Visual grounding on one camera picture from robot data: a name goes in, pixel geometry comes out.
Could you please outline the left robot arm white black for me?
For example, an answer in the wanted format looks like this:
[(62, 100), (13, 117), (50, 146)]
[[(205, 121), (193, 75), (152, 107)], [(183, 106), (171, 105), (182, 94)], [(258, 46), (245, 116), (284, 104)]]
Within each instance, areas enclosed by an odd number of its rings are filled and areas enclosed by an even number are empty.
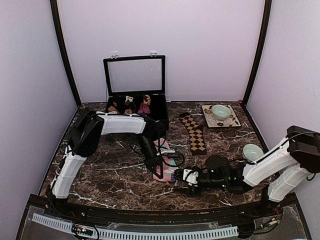
[(96, 152), (100, 137), (104, 135), (136, 134), (145, 167), (162, 179), (164, 159), (161, 148), (155, 146), (155, 141), (160, 141), (166, 131), (162, 122), (142, 113), (112, 114), (85, 108), (70, 130), (61, 163), (47, 187), (47, 196), (55, 198), (51, 203), (51, 210), (60, 218), (69, 216), (71, 208), (63, 200), (68, 198), (79, 169)]

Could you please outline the pink mint patterned sock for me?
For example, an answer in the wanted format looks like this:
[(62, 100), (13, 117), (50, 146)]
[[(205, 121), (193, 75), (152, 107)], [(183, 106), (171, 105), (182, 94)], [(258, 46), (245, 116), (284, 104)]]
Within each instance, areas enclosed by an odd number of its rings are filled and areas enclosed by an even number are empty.
[[(161, 145), (161, 151), (170, 150), (170, 146), (164, 138), (160, 138), (160, 142), (155, 140), (154, 144), (156, 149), (158, 149), (158, 145)], [(177, 163), (173, 158), (168, 158), (167, 156), (163, 156), (163, 159), (163, 178), (158, 178), (155, 174), (153, 174), (153, 179), (159, 182), (175, 182), (174, 173), (175, 170), (178, 169)]]

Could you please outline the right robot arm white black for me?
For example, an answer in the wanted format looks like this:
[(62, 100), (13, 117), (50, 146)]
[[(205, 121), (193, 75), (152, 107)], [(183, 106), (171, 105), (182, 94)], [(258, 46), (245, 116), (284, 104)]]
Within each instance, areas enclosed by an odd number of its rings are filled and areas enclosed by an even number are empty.
[(265, 198), (255, 205), (255, 213), (266, 217), (285, 196), (304, 179), (320, 172), (320, 134), (295, 125), (274, 148), (260, 158), (239, 168), (232, 168), (230, 161), (212, 155), (205, 168), (177, 169), (176, 181), (187, 183), (187, 193), (200, 194), (202, 189), (221, 189), (240, 195), (259, 185), (277, 172), (281, 175), (268, 185)]

